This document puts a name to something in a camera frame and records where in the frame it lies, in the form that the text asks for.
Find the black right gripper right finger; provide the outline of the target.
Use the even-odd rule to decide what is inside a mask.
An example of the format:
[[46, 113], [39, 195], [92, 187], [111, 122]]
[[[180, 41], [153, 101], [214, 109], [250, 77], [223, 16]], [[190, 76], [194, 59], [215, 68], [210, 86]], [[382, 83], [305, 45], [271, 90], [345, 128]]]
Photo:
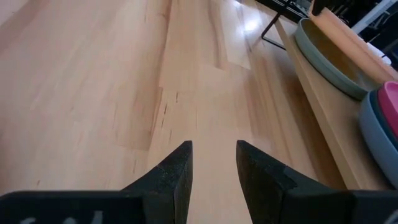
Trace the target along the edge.
[[253, 224], [352, 224], [353, 198], [236, 143], [239, 181]]

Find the black aluminium rig frame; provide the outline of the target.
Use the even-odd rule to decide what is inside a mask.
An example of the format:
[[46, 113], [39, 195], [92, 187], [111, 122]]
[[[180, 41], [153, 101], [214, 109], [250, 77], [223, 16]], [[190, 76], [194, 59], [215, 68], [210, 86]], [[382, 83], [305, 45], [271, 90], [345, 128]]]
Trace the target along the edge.
[[[275, 12], [279, 12], [287, 3], [288, 0], [256, 0], [256, 2], [263, 4]], [[311, 5], [311, 0], [292, 0], [282, 15], [293, 22], [298, 22], [302, 18], [307, 17], [307, 12]]]

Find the pale pink plate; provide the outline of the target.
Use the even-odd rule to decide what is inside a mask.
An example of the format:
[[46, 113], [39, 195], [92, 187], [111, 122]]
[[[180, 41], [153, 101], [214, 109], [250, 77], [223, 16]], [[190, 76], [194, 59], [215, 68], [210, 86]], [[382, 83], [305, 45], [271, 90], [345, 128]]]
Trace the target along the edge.
[[375, 82], [383, 84], [387, 81], [398, 81], [398, 72], [385, 64], [364, 40], [329, 9], [323, 8], [317, 16], [312, 12], [308, 15], [313, 23]]

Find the magenta plate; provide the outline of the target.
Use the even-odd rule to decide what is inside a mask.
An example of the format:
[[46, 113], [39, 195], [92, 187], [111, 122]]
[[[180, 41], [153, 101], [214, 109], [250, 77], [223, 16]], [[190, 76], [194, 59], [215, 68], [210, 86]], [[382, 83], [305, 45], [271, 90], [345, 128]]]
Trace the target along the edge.
[[377, 91], [383, 115], [398, 139], [398, 82], [388, 81]]

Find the dark teal plate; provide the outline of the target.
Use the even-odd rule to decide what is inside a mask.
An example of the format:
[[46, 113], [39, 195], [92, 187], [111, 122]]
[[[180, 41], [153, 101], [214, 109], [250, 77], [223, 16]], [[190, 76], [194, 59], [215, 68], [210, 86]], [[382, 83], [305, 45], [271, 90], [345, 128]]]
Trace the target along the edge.
[[384, 133], [389, 138], [395, 149], [398, 151], [398, 139], [396, 138], [393, 130], [389, 126], [387, 119], [384, 117], [384, 114], [378, 102], [377, 90], [373, 90], [372, 92], [370, 92], [370, 102], [381, 128], [384, 130]]

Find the light blue plate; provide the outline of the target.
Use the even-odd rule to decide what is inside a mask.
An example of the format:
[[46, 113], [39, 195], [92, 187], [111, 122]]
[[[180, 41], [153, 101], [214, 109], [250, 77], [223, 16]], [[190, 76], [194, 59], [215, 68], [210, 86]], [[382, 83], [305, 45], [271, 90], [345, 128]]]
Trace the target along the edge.
[[379, 87], [310, 19], [298, 22], [294, 39], [310, 64], [344, 94], [361, 101]]

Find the wooden shelf with black frame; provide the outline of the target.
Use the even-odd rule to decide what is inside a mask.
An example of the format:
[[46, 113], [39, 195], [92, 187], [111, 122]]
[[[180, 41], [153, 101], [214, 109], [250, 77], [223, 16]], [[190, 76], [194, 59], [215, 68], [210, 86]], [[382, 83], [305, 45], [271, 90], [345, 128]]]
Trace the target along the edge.
[[272, 26], [278, 31], [345, 186], [348, 189], [392, 189], [360, 133], [360, 104], [326, 81], [301, 53], [293, 35], [283, 28], [279, 17], [288, 5], [287, 1], [262, 35]]

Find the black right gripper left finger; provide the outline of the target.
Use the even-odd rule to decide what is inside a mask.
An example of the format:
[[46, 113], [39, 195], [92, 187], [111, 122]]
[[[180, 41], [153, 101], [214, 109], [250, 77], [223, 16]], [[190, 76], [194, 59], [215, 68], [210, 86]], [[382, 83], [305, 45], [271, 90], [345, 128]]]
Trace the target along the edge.
[[148, 173], [123, 188], [140, 201], [132, 224], [187, 224], [193, 143], [184, 141]]

